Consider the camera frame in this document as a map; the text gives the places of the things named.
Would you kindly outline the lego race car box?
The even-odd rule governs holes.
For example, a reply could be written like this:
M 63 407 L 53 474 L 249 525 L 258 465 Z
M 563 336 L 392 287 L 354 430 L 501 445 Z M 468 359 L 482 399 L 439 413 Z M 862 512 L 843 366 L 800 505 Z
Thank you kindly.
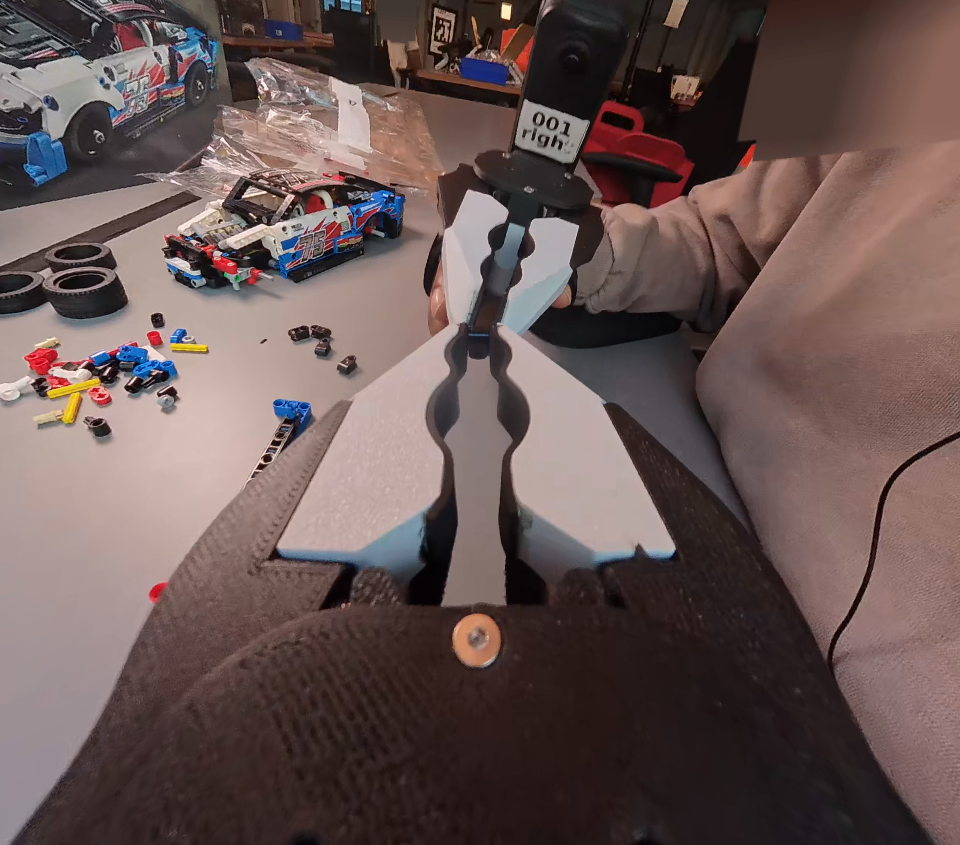
M 214 0 L 1 0 L 2 210 L 172 170 L 230 101 Z

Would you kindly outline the clear plastic bags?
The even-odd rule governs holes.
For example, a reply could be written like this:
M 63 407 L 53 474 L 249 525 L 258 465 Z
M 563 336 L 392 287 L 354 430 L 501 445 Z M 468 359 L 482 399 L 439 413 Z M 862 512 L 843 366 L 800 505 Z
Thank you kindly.
M 273 58 L 243 66 L 255 84 L 254 107 L 222 106 L 212 136 L 186 163 L 146 172 L 199 196 L 223 196 L 257 171 L 289 169 L 312 175 L 347 172 L 401 191 L 431 191 L 441 172 L 419 104 L 404 94 L 382 96 L 359 85 L 370 123 L 369 155 L 337 141 L 337 105 L 330 76 Z

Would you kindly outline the lego race car model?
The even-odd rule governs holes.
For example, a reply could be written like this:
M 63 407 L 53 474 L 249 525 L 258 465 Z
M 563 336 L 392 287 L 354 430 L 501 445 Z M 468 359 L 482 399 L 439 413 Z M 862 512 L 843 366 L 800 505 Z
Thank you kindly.
M 302 282 L 364 254 L 370 237 L 397 239 L 405 196 L 348 172 L 256 171 L 164 237 L 167 270 L 193 289 Z

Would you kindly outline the person's right forearm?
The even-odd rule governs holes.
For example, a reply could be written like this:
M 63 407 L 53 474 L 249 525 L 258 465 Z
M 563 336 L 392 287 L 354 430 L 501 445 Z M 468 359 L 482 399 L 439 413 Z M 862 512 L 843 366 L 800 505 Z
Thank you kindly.
M 813 225 L 875 164 L 868 153 L 763 160 L 653 209 L 605 208 L 601 242 L 562 297 L 592 314 L 667 312 L 712 331 L 749 290 L 784 292 L 815 271 L 810 252 L 827 234 Z

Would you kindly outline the person's beige sweatshirt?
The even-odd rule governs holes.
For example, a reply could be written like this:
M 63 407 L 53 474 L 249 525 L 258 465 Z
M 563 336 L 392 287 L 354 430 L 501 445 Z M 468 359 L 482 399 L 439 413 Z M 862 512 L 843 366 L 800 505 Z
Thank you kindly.
M 715 268 L 699 395 L 826 649 L 887 479 L 958 432 L 958 141 L 760 162 L 695 189 Z M 958 442 L 896 479 L 837 684 L 901 796 L 958 843 Z

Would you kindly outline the black and white marker board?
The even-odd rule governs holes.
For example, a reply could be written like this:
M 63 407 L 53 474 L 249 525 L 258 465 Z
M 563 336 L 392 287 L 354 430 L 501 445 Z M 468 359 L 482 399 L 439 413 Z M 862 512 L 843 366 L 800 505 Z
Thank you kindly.
M 428 26 L 428 53 L 440 57 L 446 48 L 456 41 L 459 13 L 438 3 L 433 3 Z

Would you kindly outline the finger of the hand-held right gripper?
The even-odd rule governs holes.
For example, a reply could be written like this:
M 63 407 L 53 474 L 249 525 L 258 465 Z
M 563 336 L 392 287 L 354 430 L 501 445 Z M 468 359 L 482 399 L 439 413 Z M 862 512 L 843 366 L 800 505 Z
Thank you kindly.
M 568 286 L 578 227 L 564 218 L 535 218 L 528 233 L 533 250 L 518 263 L 519 278 L 507 291 L 501 315 L 501 325 L 517 335 L 526 333 Z
M 492 253 L 491 232 L 501 226 L 501 203 L 491 194 L 467 191 L 443 235 L 441 278 L 448 323 L 467 323 L 483 287 L 483 263 Z

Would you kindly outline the white paper strip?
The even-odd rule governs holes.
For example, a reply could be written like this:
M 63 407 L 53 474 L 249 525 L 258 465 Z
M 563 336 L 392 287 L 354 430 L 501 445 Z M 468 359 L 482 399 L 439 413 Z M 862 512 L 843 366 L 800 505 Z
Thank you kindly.
M 357 84 L 334 77 L 329 83 L 337 105 L 337 142 L 352 152 L 370 155 L 373 152 L 371 123 L 363 90 Z

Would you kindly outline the black lego beam assembly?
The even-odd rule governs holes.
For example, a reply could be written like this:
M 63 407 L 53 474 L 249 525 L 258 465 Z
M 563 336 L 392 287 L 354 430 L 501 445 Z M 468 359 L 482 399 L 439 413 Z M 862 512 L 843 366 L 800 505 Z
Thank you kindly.
M 278 419 L 276 429 L 251 470 L 244 487 L 247 487 L 264 471 L 273 467 L 280 456 L 300 436 L 311 422 L 311 404 L 307 401 L 278 398 L 272 403 L 274 416 Z

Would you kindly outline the pile of mixed colour lego pieces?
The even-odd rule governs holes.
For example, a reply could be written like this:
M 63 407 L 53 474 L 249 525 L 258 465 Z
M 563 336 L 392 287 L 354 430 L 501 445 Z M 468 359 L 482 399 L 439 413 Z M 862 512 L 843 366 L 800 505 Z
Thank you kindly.
M 159 414 L 173 412 L 184 396 L 185 370 L 207 362 L 212 346 L 184 328 L 163 330 L 161 320 L 156 315 L 150 328 L 134 332 L 124 326 L 106 335 L 84 326 L 70 331 L 66 321 L 45 321 L 30 334 L 2 324 L 2 415 L 29 416 L 39 430 L 84 426 L 86 417 L 101 417 L 114 435 L 111 410 L 117 402 L 147 401 Z M 157 392 L 167 384 L 175 386 L 179 400 L 163 412 Z

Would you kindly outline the red chair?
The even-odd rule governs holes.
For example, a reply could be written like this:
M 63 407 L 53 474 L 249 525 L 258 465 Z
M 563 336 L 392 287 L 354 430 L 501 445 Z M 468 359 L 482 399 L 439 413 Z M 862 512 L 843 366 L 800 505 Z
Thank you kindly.
M 610 207 L 666 204 L 682 194 L 693 171 L 679 143 L 646 132 L 642 113 L 614 100 L 600 107 L 581 159 Z

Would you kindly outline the wooden workbench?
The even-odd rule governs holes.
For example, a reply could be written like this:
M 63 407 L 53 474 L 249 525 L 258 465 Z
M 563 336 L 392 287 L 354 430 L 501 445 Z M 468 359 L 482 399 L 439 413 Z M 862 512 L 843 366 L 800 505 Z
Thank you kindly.
M 443 95 L 507 108 L 516 107 L 522 93 L 515 85 L 477 82 L 456 74 L 428 69 L 412 72 L 409 87 L 412 91 L 428 95 Z

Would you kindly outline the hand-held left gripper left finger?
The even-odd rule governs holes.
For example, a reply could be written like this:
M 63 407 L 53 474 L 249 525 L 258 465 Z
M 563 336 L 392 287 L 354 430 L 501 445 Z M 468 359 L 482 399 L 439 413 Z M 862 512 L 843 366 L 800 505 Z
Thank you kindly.
M 357 392 L 282 533 L 277 554 L 386 570 L 413 603 L 440 604 L 457 531 L 452 457 L 468 331 L 450 325 Z

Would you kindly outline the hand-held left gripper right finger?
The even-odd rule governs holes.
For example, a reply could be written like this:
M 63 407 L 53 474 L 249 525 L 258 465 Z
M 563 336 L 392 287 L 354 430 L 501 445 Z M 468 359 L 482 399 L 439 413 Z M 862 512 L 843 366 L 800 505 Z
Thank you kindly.
M 676 554 L 650 491 L 614 422 L 621 409 L 498 325 L 488 339 L 503 457 L 500 539 L 510 604 L 539 603 L 571 571 Z

